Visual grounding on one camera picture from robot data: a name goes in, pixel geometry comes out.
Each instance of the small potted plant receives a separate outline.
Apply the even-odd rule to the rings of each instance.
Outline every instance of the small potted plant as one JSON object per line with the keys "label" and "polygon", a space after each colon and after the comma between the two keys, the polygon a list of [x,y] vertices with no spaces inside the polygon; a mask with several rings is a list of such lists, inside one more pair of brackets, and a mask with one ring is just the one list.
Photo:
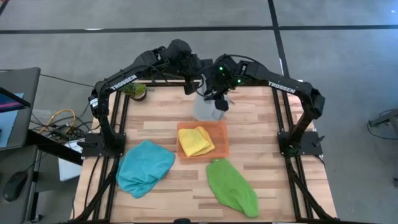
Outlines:
{"label": "small potted plant", "polygon": [[142,101],[147,97],[147,87],[142,83],[131,83],[122,88],[122,91],[135,101]]}

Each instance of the yellow cable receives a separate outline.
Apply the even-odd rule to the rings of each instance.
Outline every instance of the yellow cable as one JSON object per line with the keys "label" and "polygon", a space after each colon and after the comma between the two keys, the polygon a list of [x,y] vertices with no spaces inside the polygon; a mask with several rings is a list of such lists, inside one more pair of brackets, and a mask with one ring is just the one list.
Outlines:
{"label": "yellow cable", "polygon": [[[75,114],[75,112],[74,112],[73,110],[71,110],[71,109],[64,109],[64,110],[60,110],[60,111],[55,112],[55,114],[53,114],[53,115],[51,116],[51,118],[49,119],[49,121],[47,122],[46,126],[48,126],[48,125],[51,123],[51,121],[52,121],[58,114],[63,113],[63,112],[71,112],[71,113],[73,114],[73,121],[71,121],[71,122],[72,122],[72,125],[69,127],[69,129],[66,131],[66,133],[69,132],[70,129],[71,129],[71,127],[75,124],[75,121],[76,121],[76,114]],[[43,128],[39,131],[39,134],[42,133],[42,132],[44,131],[45,128],[46,128],[46,127],[43,127]]]}

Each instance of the computer mouse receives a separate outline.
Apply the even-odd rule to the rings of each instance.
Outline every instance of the computer mouse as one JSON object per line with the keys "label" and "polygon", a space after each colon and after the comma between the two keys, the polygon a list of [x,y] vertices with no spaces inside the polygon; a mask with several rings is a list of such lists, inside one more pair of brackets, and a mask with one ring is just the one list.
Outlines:
{"label": "computer mouse", "polygon": [[27,180],[27,173],[25,171],[16,172],[7,181],[4,186],[2,196],[6,201],[12,202],[16,200],[22,192]]}

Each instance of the plant pot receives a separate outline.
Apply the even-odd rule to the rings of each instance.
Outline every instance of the plant pot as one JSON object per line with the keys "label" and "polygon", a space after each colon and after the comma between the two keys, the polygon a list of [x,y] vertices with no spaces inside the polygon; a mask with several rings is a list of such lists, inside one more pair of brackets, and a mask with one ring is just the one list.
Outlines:
{"label": "plant pot", "polygon": [[132,100],[134,100],[134,101],[140,102],[140,101],[144,100],[145,98],[147,98],[147,90],[145,90],[145,93],[142,94],[141,96],[131,96],[130,95],[130,98],[132,98]]}

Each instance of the teal towel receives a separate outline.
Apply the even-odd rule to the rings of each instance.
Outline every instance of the teal towel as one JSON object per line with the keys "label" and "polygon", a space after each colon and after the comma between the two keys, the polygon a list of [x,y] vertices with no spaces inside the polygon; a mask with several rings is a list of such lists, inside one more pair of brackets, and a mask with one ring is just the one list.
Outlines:
{"label": "teal towel", "polygon": [[119,163],[116,180],[120,189],[141,198],[169,171],[175,154],[150,141],[130,149]]}

